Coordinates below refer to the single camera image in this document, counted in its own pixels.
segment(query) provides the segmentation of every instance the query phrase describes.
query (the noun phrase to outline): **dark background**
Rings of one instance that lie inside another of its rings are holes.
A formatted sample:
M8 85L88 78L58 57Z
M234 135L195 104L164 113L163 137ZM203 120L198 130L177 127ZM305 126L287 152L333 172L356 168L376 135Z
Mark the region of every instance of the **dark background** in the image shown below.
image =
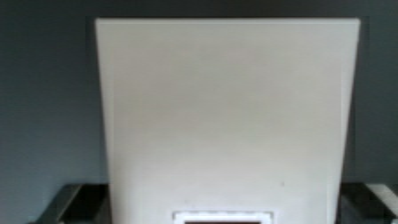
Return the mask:
M97 17L360 17L346 182L398 183L398 1L3 1L0 223L67 183L107 182Z

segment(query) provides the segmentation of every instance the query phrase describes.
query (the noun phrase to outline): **white rectangular object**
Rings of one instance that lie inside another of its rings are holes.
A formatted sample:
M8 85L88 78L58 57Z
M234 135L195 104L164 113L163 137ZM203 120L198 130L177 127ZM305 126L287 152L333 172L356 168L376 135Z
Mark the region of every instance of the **white rectangular object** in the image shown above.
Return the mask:
M116 224L333 224L358 19L97 21Z

